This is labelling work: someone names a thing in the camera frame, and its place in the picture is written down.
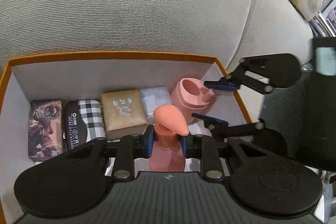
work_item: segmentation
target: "pink cup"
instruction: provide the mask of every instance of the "pink cup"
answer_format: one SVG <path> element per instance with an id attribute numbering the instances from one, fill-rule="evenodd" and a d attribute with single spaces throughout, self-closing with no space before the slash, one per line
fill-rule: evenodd
<path id="1" fill-rule="evenodd" d="M 181 110 L 189 124 L 194 120 L 191 115 L 203 113 L 214 96 L 214 91 L 206 88 L 203 81 L 195 78 L 183 78 L 171 93 L 171 100 Z"/>

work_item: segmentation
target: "pink bottle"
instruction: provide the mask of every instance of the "pink bottle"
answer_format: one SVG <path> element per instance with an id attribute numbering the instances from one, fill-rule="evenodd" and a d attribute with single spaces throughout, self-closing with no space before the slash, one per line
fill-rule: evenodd
<path id="1" fill-rule="evenodd" d="M 191 114 L 203 113 L 214 98 L 214 91 L 195 78 L 182 78 L 171 94 L 173 104 L 181 110 L 187 124 L 194 120 Z"/>
<path id="2" fill-rule="evenodd" d="M 154 172 L 183 172 L 183 157 L 179 135 L 189 134 L 181 111 L 173 105 L 161 105 L 154 110 L 155 143 L 149 158 L 149 169 Z"/>

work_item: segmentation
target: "tan box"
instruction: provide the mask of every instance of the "tan box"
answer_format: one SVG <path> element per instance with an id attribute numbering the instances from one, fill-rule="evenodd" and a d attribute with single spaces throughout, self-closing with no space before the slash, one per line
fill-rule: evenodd
<path id="1" fill-rule="evenodd" d="M 101 105 L 108 140 L 146 130 L 148 122 L 139 90 L 102 93 Z"/>

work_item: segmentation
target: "cylindrical holder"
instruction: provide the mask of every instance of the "cylindrical holder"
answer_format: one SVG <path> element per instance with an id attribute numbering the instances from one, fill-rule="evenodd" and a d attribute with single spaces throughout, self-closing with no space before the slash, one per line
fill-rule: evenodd
<path id="1" fill-rule="evenodd" d="M 179 135 L 159 123 L 154 124 L 154 131 L 156 144 L 161 147 L 171 148 L 179 143 Z"/>
<path id="2" fill-rule="evenodd" d="M 195 78 L 182 78 L 171 94 L 173 104 L 181 110 L 188 124 L 194 120 L 191 115 L 203 113 L 214 98 L 214 91 Z"/>

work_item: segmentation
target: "sofa cushion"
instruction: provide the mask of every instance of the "sofa cushion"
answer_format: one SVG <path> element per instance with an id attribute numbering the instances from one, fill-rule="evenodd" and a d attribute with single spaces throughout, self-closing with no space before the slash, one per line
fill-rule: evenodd
<path id="1" fill-rule="evenodd" d="M 227 65 L 251 0 L 0 0 L 0 68 L 24 54 L 152 50 Z"/>
<path id="2" fill-rule="evenodd" d="M 253 0 L 237 51 L 227 67 L 233 71 L 246 56 L 288 52 L 309 60 L 312 31 L 288 0 Z"/>

